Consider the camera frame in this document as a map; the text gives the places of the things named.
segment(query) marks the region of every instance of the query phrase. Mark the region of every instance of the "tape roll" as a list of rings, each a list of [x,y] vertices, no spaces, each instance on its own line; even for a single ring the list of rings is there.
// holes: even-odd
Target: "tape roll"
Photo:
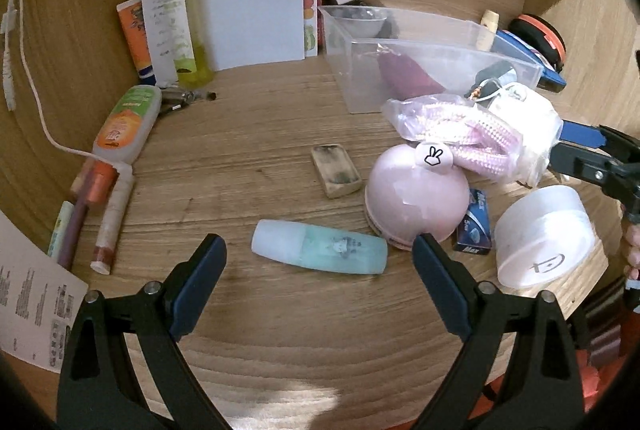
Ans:
[[[524,13],[511,21],[508,30],[536,48],[557,72],[562,70],[566,45],[556,28],[545,19]]]

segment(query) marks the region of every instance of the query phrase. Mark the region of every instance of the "blue box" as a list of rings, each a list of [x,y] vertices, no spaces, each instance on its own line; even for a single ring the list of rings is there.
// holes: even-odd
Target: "blue box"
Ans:
[[[482,190],[469,190],[469,208],[456,228],[454,251],[486,255],[491,251],[491,225],[486,195]]]

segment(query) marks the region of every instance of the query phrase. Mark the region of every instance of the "clear plastic bin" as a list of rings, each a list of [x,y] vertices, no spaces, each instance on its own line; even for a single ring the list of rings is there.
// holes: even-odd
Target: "clear plastic bin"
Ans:
[[[406,79],[412,79],[416,70],[424,71],[446,92],[458,95],[469,92],[480,70],[499,61],[508,61],[516,70],[517,81],[530,88],[536,87],[542,73],[532,58],[474,22],[403,9],[319,9],[325,56],[351,113],[377,112],[387,99],[415,96],[415,78],[407,88],[383,77],[382,52],[401,55],[398,71],[407,70]],[[479,42],[487,40],[491,50],[479,50]],[[422,93],[430,93],[429,88],[426,85]]]

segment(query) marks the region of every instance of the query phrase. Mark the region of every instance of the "blue gripper pad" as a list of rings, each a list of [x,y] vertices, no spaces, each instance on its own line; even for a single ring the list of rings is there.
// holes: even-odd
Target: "blue gripper pad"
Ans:
[[[440,251],[444,258],[449,260],[449,256],[442,249]],[[427,288],[447,331],[459,336],[463,342],[466,342],[471,335],[471,323],[469,321],[468,302],[465,296],[453,281],[438,254],[429,246],[423,236],[418,236],[415,239],[412,253],[415,269]],[[450,265],[463,266],[459,262],[451,260],[449,262]]]
[[[572,121],[564,121],[560,140],[575,143],[587,148],[601,148],[607,143],[607,140],[604,135],[600,133],[598,128],[582,125],[580,123],[573,123]]]
[[[207,235],[191,260],[199,259],[172,306],[169,333],[176,342],[190,334],[226,266],[226,244],[218,235]]]

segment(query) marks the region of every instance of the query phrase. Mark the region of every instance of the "black clamp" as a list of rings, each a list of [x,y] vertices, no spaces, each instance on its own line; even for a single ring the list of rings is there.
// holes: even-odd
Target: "black clamp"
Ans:
[[[584,416],[575,345],[551,291],[535,298],[476,283],[431,235],[414,242],[414,265],[447,331],[464,345],[412,430],[566,430]],[[468,419],[503,334],[517,333],[492,409]]]
[[[599,186],[622,203],[631,223],[640,223],[640,141],[607,126],[571,121],[564,122],[560,140],[551,148],[550,168]]]
[[[476,283],[431,235],[414,243],[414,264],[447,330],[464,342],[414,430],[568,430],[583,416],[574,343],[555,296],[506,295]],[[89,291],[66,348],[58,389],[64,430],[231,430],[185,362],[176,341],[190,333],[226,264],[224,241],[208,235],[164,283],[127,297]],[[505,333],[517,333],[492,409],[468,419]],[[133,371],[124,333],[142,353],[173,420],[151,410]]]
[[[65,430],[231,430],[198,384],[176,342],[191,331],[226,264],[226,246],[207,235],[164,283],[105,299],[89,291],[66,347],[58,387],[58,424]],[[174,420],[151,410],[133,371],[124,333],[142,353]]]

